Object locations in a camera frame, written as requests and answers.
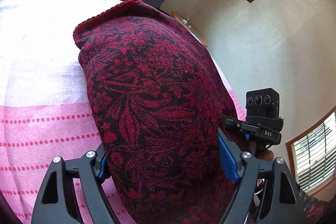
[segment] black metal bracket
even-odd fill
[[[265,179],[260,207],[255,223],[260,224],[304,224],[306,215],[297,184],[285,161],[278,157],[272,161],[258,160],[249,152],[230,149],[230,142],[221,129],[219,137],[224,141],[236,161],[236,166],[244,173],[219,224],[243,224],[246,220],[258,179]]]
[[[258,179],[265,179],[260,207],[255,223],[304,224],[306,216],[299,190],[282,158],[273,162],[258,160],[249,152],[241,152],[218,129],[225,149],[231,154],[232,168],[238,176],[238,186],[219,224],[243,224],[254,197]],[[101,184],[110,177],[102,144],[96,151],[80,159],[63,160],[57,156],[51,162],[37,195],[31,224],[83,223],[75,195],[73,178],[79,178],[94,224],[120,224]]]
[[[83,223],[73,184],[73,178],[79,178],[94,224],[120,224],[101,187],[108,177],[102,145],[80,159],[55,157],[37,195],[31,223]]]
[[[278,145],[281,142],[281,133],[262,124],[253,124],[236,118],[223,115],[224,126],[250,135],[257,143]]]

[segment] dark fabric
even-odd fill
[[[315,224],[325,212],[328,202],[318,200],[313,196],[308,196],[306,192],[300,190],[300,197],[303,200],[304,209],[307,216],[307,224]]]
[[[128,0],[73,33],[116,189],[144,223],[218,224],[235,186],[217,128],[234,103],[207,50],[174,18]],[[243,134],[229,140],[249,150]]]
[[[331,224],[335,223],[336,219],[336,195],[327,204],[325,202],[320,202],[320,208],[323,208],[323,213],[320,214],[319,221],[317,224]]]

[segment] blue gripper pad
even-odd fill
[[[239,182],[236,161],[233,159],[229,149],[225,146],[223,140],[218,137],[219,142],[219,162],[224,170],[225,176],[233,183]]]
[[[226,143],[222,140],[220,134],[223,135],[223,138],[225,138],[225,142],[227,142],[230,150]],[[241,151],[235,143],[230,142],[226,138],[220,128],[218,128],[218,143],[219,162],[224,170],[225,176],[233,183],[238,183],[244,172],[244,167],[240,158]]]

